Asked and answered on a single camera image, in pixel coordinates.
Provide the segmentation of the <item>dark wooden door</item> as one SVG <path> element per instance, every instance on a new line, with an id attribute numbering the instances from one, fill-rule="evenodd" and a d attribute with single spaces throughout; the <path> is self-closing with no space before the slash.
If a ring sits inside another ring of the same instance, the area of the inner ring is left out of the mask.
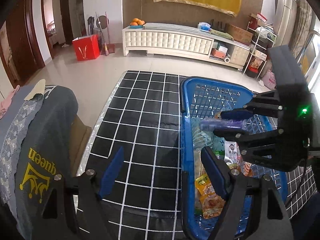
<path id="1" fill-rule="evenodd" d="M 1 26 L 1 63 L 13 87 L 45 67 L 36 38 L 32 0 L 18 0 Z"/>

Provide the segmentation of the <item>beige curtain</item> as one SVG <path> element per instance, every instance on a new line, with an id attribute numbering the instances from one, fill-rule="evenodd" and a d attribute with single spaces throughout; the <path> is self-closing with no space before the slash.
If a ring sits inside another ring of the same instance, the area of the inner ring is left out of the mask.
<path id="1" fill-rule="evenodd" d="M 289 42 L 289 48 L 291 49 L 294 57 L 297 57 L 308 36 L 313 10 L 307 0 L 296 0 L 297 2 L 297 14 L 295 25 L 291 40 Z"/>

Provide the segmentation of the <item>pink tote bag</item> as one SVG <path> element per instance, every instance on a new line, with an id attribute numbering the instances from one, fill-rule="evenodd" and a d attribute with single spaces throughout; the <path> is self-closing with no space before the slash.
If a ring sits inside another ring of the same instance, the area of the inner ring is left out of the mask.
<path id="1" fill-rule="evenodd" d="M 270 90 L 274 90 L 276 87 L 276 78 L 271 70 L 268 70 L 265 73 L 265 75 L 261 78 L 261 81 L 263 81 L 264 86 Z"/>

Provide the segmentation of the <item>cardboard box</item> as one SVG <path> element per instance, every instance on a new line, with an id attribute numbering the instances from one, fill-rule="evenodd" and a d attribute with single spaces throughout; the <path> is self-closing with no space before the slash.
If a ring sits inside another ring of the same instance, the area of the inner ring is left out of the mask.
<path id="1" fill-rule="evenodd" d="M 225 27 L 226 33 L 231 35 L 236 42 L 240 42 L 245 45 L 250 45 L 253 34 L 249 31 L 236 27 L 232 24 L 226 24 Z"/>

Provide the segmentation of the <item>orange yellow snack packet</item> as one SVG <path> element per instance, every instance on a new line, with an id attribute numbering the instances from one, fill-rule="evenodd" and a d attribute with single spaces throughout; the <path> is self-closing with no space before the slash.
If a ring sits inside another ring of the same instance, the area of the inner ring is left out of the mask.
<path id="1" fill-rule="evenodd" d="M 202 217 L 204 219 L 218 217 L 223 210 L 225 201 L 216 194 L 206 173 L 195 179 L 195 188 L 199 193 Z"/>

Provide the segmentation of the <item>tall standing air conditioner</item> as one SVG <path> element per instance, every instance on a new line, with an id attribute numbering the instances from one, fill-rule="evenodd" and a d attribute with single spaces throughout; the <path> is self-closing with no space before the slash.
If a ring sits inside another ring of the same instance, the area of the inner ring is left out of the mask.
<path id="1" fill-rule="evenodd" d="M 288 45 L 295 26 L 297 2 L 278 0 L 274 17 L 273 30 L 276 35 L 274 47 Z"/>

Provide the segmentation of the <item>blue plastic basket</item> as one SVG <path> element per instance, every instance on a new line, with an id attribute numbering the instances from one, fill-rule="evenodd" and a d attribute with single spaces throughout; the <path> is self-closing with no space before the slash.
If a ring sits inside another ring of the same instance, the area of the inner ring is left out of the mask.
<path id="1" fill-rule="evenodd" d="M 249 102 L 253 94 L 245 87 L 217 80 L 190 77 L 180 84 L 182 228 L 189 239 L 292 239 L 291 223 L 285 210 L 286 174 L 253 165 L 253 176 L 232 174 L 228 168 L 237 156 L 234 141 L 200 130 L 199 121 L 223 108 Z M 230 202 L 221 215 L 204 218 L 195 213 L 194 157 L 204 155 L 216 188 Z"/>

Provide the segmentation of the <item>plate of oranges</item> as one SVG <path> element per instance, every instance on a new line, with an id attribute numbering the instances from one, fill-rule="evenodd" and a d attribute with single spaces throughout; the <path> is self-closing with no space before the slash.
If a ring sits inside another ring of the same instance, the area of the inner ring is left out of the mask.
<path id="1" fill-rule="evenodd" d="M 145 25 L 145 21 L 138 19 L 138 18 L 134 18 L 132 20 L 132 22 L 130 23 L 130 28 L 131 29 L 142 29 Z"/>

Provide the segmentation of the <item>grey queen shirt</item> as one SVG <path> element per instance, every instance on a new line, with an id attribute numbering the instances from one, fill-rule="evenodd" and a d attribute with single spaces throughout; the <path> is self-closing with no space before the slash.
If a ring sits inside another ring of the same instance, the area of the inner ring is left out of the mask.
<path id="1" fill-rule="evenodd" d="M 22 237 L 32 239 L 54 176 L 72 175 L 69 142 L 78 102 L 70 89 L 44 79 L 11 95 L 1 114 L 1 203 Z"/>

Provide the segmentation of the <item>green-sealed cracker pack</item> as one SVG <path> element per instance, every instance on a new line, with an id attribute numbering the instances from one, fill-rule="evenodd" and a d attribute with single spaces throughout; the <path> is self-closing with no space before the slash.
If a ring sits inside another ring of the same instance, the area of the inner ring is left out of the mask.
<path id="1" fill-rule="evenodd" d="M 201 149 L 194 150 L 194 176 L 195 176 L 195 214 L 202 215 L 202 196 L 206 191 L 207 174 L 201 161 Z"/>

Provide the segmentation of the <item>cream TV cabinet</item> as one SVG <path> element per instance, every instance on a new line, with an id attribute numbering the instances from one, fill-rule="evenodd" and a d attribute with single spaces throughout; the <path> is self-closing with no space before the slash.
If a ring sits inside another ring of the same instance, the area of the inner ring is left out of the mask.
<path id="1" fill-rule="evenodd" d="M 123 53 L 142 50 L 148 54 L 185 57 L 243 70 L 251 48 L 200 29 L 166 23 L 147 23 L 122 30 Z"/>

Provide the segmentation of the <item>white metal shelf rack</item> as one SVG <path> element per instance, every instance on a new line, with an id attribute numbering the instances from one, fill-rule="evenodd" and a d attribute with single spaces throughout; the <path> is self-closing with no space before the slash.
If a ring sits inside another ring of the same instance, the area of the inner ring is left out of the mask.
<path id="1" fill-rule="evenodd" d="M 247 31 L 252 34 L 250 52 L 245 63 L 244 74 L 258 79 L 268 60 L 268 48 L 276 42 L 276 34 L 272 24 L 266 23 L 266 18 L 260 13 L 250 14 Z"/>

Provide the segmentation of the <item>blue tissue box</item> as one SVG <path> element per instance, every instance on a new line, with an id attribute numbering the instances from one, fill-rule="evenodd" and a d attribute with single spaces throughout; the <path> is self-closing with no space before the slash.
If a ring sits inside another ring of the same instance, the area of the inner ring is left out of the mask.
<path id="1" fill-rule="evenodd" d="M 211 30 L 211 25 L 209 23 L 206 22 L 199 22 L 197 25 L 197 28 L 201 31 L 206 31 L 206 32 L 210 32 Z"/>

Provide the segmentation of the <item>purple blue tissue pack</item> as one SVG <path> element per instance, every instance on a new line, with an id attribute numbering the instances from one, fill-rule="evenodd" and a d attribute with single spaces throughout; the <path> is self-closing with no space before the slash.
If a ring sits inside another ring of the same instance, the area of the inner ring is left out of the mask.
<path id="1" fill-rule="evenodd" d="M 200 129 L 213 132 L 216 129 L 246 129 L 245 120 L 224 120 L 204 118 L 200 121 Z"/>

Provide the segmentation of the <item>teal net snack pack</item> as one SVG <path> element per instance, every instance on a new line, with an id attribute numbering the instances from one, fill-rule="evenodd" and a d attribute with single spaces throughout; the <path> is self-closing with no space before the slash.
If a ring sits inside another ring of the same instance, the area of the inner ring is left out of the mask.
<path id="1" fill-rule="evenodd" d="M 214 148 L 213 144 L 213 134 L 211 132 L 203 131 L 200 129 L 200 118 L 191 118 L 191 132 L 193 137 L 193 148 L 202 149 L 203 147 L 210 147 L 212 150 Z"/>

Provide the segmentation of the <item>red yellow snack pouch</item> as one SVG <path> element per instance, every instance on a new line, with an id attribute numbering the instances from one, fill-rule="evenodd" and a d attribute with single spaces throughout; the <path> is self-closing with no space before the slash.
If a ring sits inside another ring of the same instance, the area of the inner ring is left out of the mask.
<path id="1" fill-rule="evenodd" d="M 253 176 L 252 164 L 243 160 L 236 142 L 225 141 L 224 161 L 231 170 L 236 169 L 246 177 Z"/>

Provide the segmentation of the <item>black white grid tablecloth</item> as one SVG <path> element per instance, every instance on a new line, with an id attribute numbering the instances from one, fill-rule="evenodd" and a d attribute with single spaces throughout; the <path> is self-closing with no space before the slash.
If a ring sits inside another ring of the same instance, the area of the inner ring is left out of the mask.
<path id="1" fill-rule="evenodd" d="M 80 164 L 100 177 L 109 158 L 124 150 L 112 191 L 102 201 L 116 239 L 186 239 L 182 226 L 183 118 L 203 118 L 252 97 L 240 85 L 196 78 L 181 113 L 183 76 L 129 70 L 103 108 Z"/>

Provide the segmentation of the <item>red paper bag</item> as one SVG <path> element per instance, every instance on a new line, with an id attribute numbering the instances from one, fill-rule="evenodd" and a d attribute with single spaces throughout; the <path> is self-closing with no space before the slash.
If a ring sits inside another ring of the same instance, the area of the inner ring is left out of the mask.
<path id="1" fill-rule="evenodd" d="M 72 45 L 77 61 L 95 60 L 100 56 L 97 34 L 75 38 Z"/>

